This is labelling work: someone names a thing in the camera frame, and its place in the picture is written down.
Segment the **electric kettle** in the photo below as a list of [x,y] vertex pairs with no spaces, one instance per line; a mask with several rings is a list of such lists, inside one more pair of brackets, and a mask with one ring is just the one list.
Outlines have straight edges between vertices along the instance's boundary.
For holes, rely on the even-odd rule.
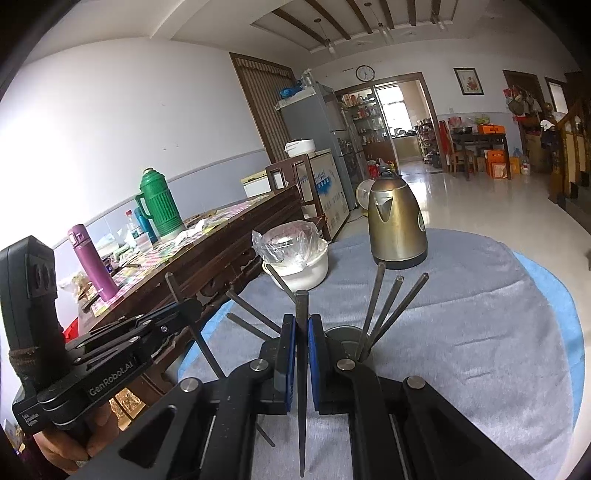
[[404,270],[427,258],[427,233],[413,191],[401,177],[386,175],[375,181],[369,194],[371,251],[376,263]]

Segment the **cardboard box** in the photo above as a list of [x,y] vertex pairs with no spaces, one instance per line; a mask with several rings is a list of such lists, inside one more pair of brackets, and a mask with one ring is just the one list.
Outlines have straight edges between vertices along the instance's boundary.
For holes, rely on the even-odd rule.
[[507,165],[505,162],[490,162],[491,177],[494,179],[505,179],[507,178]]
[[519,175],[519,157],[509,157],[511,175]]
[[485,150],[484,155],[487,158],[487,160],[504,160],[505,150]]
[[478,167],[478,171],[486,171],[486,159],[484,157],[477,157],[476,166]]
[[530,165],[534,171],[540,171],[544,165],[544,149],[539,135],[524,135],[525,152],[530,159]]
[[502,125],[478,125],[478,133],[480,134],[504,134],[505,127]]

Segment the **refrigerator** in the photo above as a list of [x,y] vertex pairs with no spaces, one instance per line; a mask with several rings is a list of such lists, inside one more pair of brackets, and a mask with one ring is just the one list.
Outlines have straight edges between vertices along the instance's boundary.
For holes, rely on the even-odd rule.
[[318,82],[314,94],[280,108],[290,138],[311,138],[316,150],[329,148],[335,160],[349,210],[357,206],[357,185],[369,178],[361,139],[353,119],[334,90]]

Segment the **bottle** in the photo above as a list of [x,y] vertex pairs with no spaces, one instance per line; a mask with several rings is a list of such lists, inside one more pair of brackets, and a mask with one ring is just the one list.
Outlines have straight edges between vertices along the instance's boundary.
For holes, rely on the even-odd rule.
[[154,229],[152,228],[152,224],[150,221],[142,215],[142,212],[139,210],[139,207],[134,210],[134,215],[138,219],[139,225],[144,232],[148,234],[150,241],[155,244],[158,241],[158,237],[154,233]]
[[[135,196],[138,207],[144,217],[154,221],[162,241],[172,240],[187,229],[178,213],[173,194],[168,188],[164,175],[153,168],[147,168],[144,170],[139,189],[141,193]],[[142,198],[145,200],[145,206],[141,201]]]
[[131,235],[134,238],[138,238],[142,233],[144,233],[144,231],[138,225],[138,222],[135,221],[131,210],[127,210],[125,214],[127,215],[127,230],[131,232]]
[[119,286],[107,272],[105,264],[100,259],[90,235],[82,224],[74,225],[68,230],[68,238],[74,248],[74,253],[84,268],[88,279],[96,288],[96,292],[103,301],[109,301],[119,291]]

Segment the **tiled floor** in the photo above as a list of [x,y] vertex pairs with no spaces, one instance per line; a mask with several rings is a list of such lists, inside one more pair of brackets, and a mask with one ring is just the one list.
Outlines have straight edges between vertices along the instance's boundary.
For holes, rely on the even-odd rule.
[[418,173],[441,173],[443,170],[426,164],[423,159],[400,164],[400,172],[403,176]]
[[[585,338],[583,405],[569,455],[558,480],[564,480],[591,442],[591,272],[586,258],[589,235],[565,211],[548,200],[545,177],[492,180],[479,174],[418,174],[404,177],[423,211],[427,227],[490,236],[550,270],[569,289]],[[367,218],[351,213],[337,241],[367,234]]]

